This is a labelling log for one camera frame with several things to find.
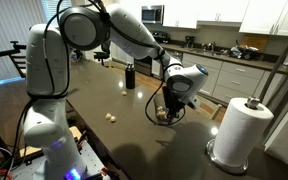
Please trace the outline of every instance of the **countertop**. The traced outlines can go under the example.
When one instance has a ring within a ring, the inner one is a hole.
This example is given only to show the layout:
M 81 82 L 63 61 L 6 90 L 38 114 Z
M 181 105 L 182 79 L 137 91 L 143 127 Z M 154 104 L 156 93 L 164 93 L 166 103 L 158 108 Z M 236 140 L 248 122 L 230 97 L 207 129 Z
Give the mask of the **countertop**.
M 244 65 L 244 66 L 248 66 L 248 67 L 263 69 L 266 71 L 271 71 L 274 67 L 274 63 L 271 63 L 271 62 L 248 61 L 248 60 L 242 60 L 242 59 L 232 58 L 232 57 L 228 57 L 228 56 L 222 56 L 222 55 L 212 56 L 212 55 L 206 55 L 203 53 L 194 52 L 194 50 L 196 50 L 197 48 L 182 48 L 179 45 L 164 44 L 164 43 L 160 44 L 160 46 L 162 46 L 166 50 L 174 50 L 174 51 L 178 51 L 178 52 L 182 52 L 182 53 L 188 53 L 188 54 L 192 54 L 192 55 L 203 56 L 203 57 L 207 57 L 207 58 L 211 58 L 211 59 L 215 59 L 215 60 L 220 60 L 223 62 L 235 63 L 235 64 L 240 64 L 240 65 Z M 288 66 L 281 65 L 277 72 L 282 73 L 282 74 L 287 74 L 288 73 Z
M 69 103 L 132 179 L 288 179 L 288 165 L 263 153 L 260 145 L 249 156 L 246 175 L 223 172 L 204 153 L 217 123 L 186 108 L 180 123 L 153 125 L 144 113 L 153 92 L 138 84 L 126 90 L 127 96 L 123 90 L 125 77 L 112 69 L 93 62 L 72 64 Z M 152 106 L 148 112 L 153 117 Z M 117 122 L 105 119 L 108 112 Z

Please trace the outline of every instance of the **paper towel roll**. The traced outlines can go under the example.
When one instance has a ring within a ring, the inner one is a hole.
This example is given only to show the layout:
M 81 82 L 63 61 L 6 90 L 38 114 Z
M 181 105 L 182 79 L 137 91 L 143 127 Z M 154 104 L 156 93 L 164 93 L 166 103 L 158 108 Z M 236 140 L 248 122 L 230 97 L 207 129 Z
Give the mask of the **paper towel roll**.
M 259 104 L 257 110 L 253 110 L 246 107 L 246 103 L 246 98 L 231 99 L 215 138 L 213 153 L 227 166 L 243 165 L 274 117 L 264 105 Z

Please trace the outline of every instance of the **window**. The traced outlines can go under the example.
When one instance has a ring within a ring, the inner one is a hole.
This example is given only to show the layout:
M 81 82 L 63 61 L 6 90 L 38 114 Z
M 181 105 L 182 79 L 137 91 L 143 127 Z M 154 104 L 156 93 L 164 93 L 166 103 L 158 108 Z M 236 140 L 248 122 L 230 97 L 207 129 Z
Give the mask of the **window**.
M 59 0 L 41 0 L 41 1 L 45 19 L 48 22 L 56 14 L 56 7 Z M 60 10 L 71 6 L 72 6 L 71 0 L 63 0 Z M 56 19 L 52 21 L 52 25 L 58 27 Z

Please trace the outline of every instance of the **black bottle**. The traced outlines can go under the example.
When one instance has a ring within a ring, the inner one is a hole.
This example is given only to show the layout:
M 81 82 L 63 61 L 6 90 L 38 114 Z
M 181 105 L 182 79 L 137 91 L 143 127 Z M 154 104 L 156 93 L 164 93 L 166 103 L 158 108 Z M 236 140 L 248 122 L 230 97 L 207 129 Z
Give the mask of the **black bottle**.
M 131 63 L 128 63 L 125 69 L 125 82 L 127 89 L 135 88 L 135 69 Z

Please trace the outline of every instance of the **microwave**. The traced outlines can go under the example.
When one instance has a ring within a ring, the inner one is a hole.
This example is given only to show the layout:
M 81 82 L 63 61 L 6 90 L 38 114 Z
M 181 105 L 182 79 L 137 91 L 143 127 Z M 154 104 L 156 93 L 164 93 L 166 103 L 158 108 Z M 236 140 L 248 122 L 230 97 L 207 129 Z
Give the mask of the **microwave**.
M 142 6 L 142 23 L 163 24 L 164 5 Z

